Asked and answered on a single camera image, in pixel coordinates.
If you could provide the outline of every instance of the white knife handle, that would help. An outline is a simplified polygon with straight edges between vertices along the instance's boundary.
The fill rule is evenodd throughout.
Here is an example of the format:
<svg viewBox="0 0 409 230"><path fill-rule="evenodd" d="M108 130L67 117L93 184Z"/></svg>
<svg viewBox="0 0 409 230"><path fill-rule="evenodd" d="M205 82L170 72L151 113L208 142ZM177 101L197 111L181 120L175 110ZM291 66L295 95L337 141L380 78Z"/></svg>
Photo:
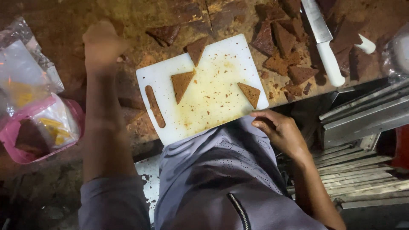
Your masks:
<svg viewBox="0 0 409 230"><path fill-rule="evenodd" d="M342 86L345 83L345 78L341 75L338 62L335 59L334 52L330 47L330 42L326 41L318 43L317 49L331 85L335 87Z"/></svg>
<svg viewBox="0 0 409 230"><path fill-rule="evenodd" d="M358 44L355 46L362 49L362 51L364 51L367 54L372 54L376 49L375 43L371 42L369 39L365 38L361 34L359 34L359 37L361 37L362 44L360 45Z"/></svg>

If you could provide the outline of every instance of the sleeve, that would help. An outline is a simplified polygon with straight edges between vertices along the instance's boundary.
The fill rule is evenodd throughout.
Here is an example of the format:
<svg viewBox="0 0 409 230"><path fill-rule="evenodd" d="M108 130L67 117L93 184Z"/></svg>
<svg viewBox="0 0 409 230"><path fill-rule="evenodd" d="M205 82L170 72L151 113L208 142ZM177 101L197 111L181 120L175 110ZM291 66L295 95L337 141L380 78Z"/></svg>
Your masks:
<svg viewBox="0 0 409 230"><path fill-rule="evenodd" d="M82 230L150 229L142 179L94 179L81 187L78 218Z"/></svg>

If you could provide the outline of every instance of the person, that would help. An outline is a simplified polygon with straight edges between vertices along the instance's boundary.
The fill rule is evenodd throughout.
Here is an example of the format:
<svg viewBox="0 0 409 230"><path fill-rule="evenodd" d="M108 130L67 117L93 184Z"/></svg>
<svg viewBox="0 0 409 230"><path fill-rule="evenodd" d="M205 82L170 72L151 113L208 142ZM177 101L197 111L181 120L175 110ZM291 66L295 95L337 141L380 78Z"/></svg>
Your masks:
<svg viewBox="0 0 409 230"><path fill-rule="evenodd" d="M126 50L113 25L83 35L87 71L81 229L150 229L115 91ZM294 163L296 201L270 142ZM292 118L261 110L165 146L155 229L346 229Z"/></svg>

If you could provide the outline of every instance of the hand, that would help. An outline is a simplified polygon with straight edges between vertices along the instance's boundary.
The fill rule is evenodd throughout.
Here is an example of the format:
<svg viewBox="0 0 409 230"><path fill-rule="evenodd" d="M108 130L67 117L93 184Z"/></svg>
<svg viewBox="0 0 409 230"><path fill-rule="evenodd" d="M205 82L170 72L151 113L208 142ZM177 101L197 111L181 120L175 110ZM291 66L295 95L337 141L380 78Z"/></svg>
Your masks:
<svg viewBox="0 0 409 230"><path fill-rule="evenodd" d="M271 143L295 161L311 157L307 144L294 119L265 109L252 112L252 125L263 131Z"/></svg>
<svg viewBox="0 0 409 230"><path fill-rule="evenodd" d="M127 42L117 36L109 21L99 21L91 25L82 40L85 44L85 68L88 74L104 71L114 65L128 48Z"/></svg>

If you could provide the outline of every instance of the wooden counter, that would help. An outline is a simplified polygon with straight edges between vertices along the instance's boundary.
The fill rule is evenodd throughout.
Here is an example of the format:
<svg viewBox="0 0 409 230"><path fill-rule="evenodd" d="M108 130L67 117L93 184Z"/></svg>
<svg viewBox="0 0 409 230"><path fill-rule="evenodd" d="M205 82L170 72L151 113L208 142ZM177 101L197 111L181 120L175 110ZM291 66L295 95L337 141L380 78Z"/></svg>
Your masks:
<svg viewBox="0 0 409 230"><path fill-rule="evenodd" d="M86 74L82 34L93 22L108 17L114 23L120 36L130 44L126 51L126 61L119 64L117 90L120 104L127 119L127 130L131 145L158 138L145 111L135 71L153 63L184 53L184 47L197 38L210 34L214 41L243 33L250 43L258 31L260 19L256 4L266 0L23 0L2 1L0 28L4 28L17 16L23 16L40 43L43 54L55 63L66 91L63 97L75 99L85 104ZM342 15L361 26L360 33L383 47L399 28L409 21L407 0L339 0L335 19ZM304 27L311 34L308 23ZM170 47L161 47L145 33L149 27L180 24L178 37ZM306 43L298 43L296 49L302 56L304 67L317 66L322 69L317 54L315 40L309 37ZM275 72L262 67L267 57L250 46L257 69L268 73L261 79L270 107L287 102L281 88L289 81ZM378 65L379 50L372 54L373 62L363 78L350 81L346 78L344 87L349 87L381 78ZM302 94L296 100L334 91L323 74L309 80L312 83L308 95ZM44 163L20 166L14 163L5 151L0 151L0 180L49 165L80 159L81 143L58 153Z"/></svg>

